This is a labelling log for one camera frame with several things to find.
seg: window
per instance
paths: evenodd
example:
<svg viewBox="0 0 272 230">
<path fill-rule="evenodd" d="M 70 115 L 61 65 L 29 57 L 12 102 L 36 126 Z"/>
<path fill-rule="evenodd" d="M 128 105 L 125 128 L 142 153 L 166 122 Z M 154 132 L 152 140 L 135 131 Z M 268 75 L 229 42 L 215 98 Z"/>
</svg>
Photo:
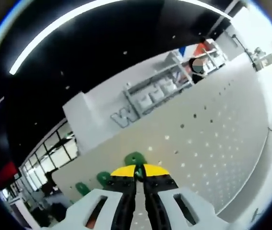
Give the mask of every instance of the window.
<svg viewBox="0 0 272 230">
<path fill-rule="evenodd" d="M 41 166 L 44 169 L 45 173 L 52 171 L 55 169 L 54 164 L 51 162 L 51 159 L 49 158 L 48 155 L 45 155 L 43 159 L 40 160 Z"/>
<path fill-rule="evenodd" d="M 26 170 L 25 167 L 23 167 L 23 172 L 24 172 L 24 174 L 25 174 L 25 176 L 26 176 L 27 181 L 29 182 L 30 186 L 32 187 L 32 190 L 34 190 L 34 191 L 37 190 L 38 188 L 37 188 L 36 185 L 34 184 L 34 182 L 33 182 L 33 180 L 31 179 L 31 177 L 29 176 L 29 174 L 28 174 L 28 172 L 27 172 L 27 170 Z"/>
<path fill-rule="evenodd" d="M 70 132 L 72 132 L 69 123 L 63 124 L 59 129 L 58 133 L 61 139 L 65 138 Z"/>
<path fill-rule="evenodd" d="M 56 133 L 53 133 L 44 143 L 47 150 L 50 150 L 55 144 L 59 142 L 59 137 Z"/>
<path fill-rule="evenodd" d="M 271 52 L 272 24 L 255 6 L 250 4 L 249 9 L 243 7 L 233 17 L 232 24 L 251 52 L 257 47 Z"/>
<path fill-rule="evenodd" d="M 77 146 L 68 123 L 55 131 L 29 158 L 23 172 L 35 191 L 47 182 L 45 173 L 61 167 L 77 157 Z"/>
<path fill-rule="evenodd" d="M 77 149 L 77 146 L 75 143 L 75 138 L 73 138 L 69 142 L 65 143 L 64 147 L 72 159 L 77 157 L 77 150 L 78 149 Z"/>
<path fill-rule="evenodd" d="M 45 184 L 47 182 L 47 178 L 45 177 L 45 172 L 43 171 L 43 168 L 39 164 L 36 155 L 35 154 L 32 155 L 29 158 L 29 161 L 31 162 L 31 165 L 33 165 L 33 167 L 35 168 L 35 173 L 37 177 L 39 178 L 41 184 Z"/>
<path fill-rule="evenodd" d="M 4 189 L 2 190 L 2 194 L 3 194 L 3 196 L 6 198 L 6 200 L 8 200 L 9 192 L 8 192 L 8 190 L 7 190 L 6 188 L 4 188 Z"/>
<path fill-rule="evenodd" d="M 43 144 L 35 151 L 35 154 L 39 158 L 39 160 L 44 157 L 44 155 L 46 154 L 46 149 Z"/>
<path fill-rule="evenodd" d="M 50 157 L 57 168 L 70 161 L 68 154 L 63 147 L 60 147 L 58 150 L 52 153 Z"/>
</svg>

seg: person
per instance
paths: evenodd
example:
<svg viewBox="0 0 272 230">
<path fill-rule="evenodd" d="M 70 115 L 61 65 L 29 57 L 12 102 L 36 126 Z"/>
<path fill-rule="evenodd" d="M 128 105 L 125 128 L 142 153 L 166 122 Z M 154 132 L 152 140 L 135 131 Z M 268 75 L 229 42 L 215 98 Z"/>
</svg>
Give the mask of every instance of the person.
<svg viewBox="0 0 272 230">
<path fill-rule="evenodd" d="M 205 78 L 203 61 L 201 59 L 192 57 L 189 59 L 188 65 L 191 69 L 190 76 L 194 84 L 198 83 L 199 81 Z"/>
</svg>

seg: red object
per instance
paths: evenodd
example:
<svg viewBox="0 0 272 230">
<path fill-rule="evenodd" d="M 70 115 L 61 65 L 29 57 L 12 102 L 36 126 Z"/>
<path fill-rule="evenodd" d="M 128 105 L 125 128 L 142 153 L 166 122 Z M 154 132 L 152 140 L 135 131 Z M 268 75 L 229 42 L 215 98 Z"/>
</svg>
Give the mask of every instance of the red object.
<svg viewBox="0 0 272 230">
<path fill-rule="evenodd" d="M 17 173 L 18 170 L 12 161 L 5 164 L 0 170 L 0 187 L 3 187 L 8 181 L 14 180 L 14 175 Z"/>
<path fill-rule="evenodd" d="M 200 55 L 200 54 L 203 54 L 204 51 L 202 49 L 205 49 L 206 51 L 209 51 L 210 48 L 207 47 L 204 43 L 199 43 L 197 48 L 195 49 L 195 51 L 193 52 L 193 55 L 194 56 L 197 56 L 197 55 Z"/>
</svg>

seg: white pegboard wall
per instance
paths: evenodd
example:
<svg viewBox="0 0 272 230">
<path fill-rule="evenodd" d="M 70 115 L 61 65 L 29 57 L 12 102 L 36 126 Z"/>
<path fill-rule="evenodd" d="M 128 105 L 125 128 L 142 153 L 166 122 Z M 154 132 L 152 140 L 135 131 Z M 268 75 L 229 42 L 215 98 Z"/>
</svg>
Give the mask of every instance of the white pegboard wall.
<svg viewBox="0 0 272 230">
<path fill-rule="evenodd" d="M 123 166 L 125 156 L 138 151 L 219 212 L 254 169 L 267 127 L 256 73 L 247 56 L 241 55 L 53 177 L 60 190 L 77 201 L 82 197 L 75 189 L 77 182 L 101 188 L 96 175 Z M 143 215 L 136 217 L 136 222 L 144 221 Z"/>
</svg>

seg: ceiling light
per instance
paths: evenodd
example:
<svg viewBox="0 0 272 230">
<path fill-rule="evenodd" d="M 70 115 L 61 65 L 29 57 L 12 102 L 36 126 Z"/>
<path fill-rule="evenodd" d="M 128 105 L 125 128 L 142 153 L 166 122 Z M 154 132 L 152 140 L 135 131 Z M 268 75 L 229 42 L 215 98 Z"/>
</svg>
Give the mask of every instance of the ceiling light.
<svg viewBox="0 0 272 230">
<path fill-rule="evenodd" d="M 96 1 L 92 1 L 90 3 L 87 3 L 85 5 L 82 5 L 68 13 L 66 13 L 65 15 L 61 16 L 60 18 L 58 18 L 57 20 L 55 20 L 54 22 L 52 22 L 50 25 L 48 25 L 44 30 L 42 30 L 27 46 L 26 48 L 21 52 L 21 54 L 19 55 L 19 57 L 16 59 L 15 63 L 12 65 L 9 73 L 14 75 L 17 70 L 19 69 L 19 67 L 22 65 L 22 63 L 25 61 L 25 59 L 28 57 L 28 55 L 34 50 L 34 48 L 40 43 L 42 42 L 42 40 L 44 38 L 46 38 L 49 34 L 51 34 L 54 30 L 56 30 L 58 27 L 60 27 L 61 25 L 65 24 L 66 22 L 68 22 L 69 20 L 75 18 L 76 16 L 87 12 L 89 10 L 92 10 L 94 8 L 97 8 L 99 6 L 103 6 L 109 3 L 113 3 L 113 2 L 117 2 L 117 1 L 122 1 L 122 0 L 96 0 Z M 208 10 L 211 10 L 215 13 L 218 13 L 219 15 L 232 20 L 232 17 L 230 17 L 229 15 L 227 15 L 226 13 L 222 12 L 221 10 L 216 9 L 213 6 L 210 6 L 209 4 L 203 3 L 199 0 L 180 0 L 180 1 L 184 1 L 184 2 L 188 2 L 194 5 L 198 5 L 201 7 L 204 7 Z"/>
<path fill-rule="evenodd" d="M 194 4 L 194 5 L 197 5 L 197 6 L 202 6 L 210 11 L 213 11 L 225 18 L 227 18 L 228 20 L 232 20 L 233 18 L 231 16 L 229 16 L 228 14 L 224 13 L 223 11 L 221 10 L 218 10 L 217 8 L 207 4 L 207 3 L 204 3 L 204 2 L 201 2 L 201 1 L 198 1 L 198 0 L 179 0 L 179 1 L 184 1 L 184 2 L 188 2 L 188 3 L 191 3 L 191 4 Z"/>
</svg>

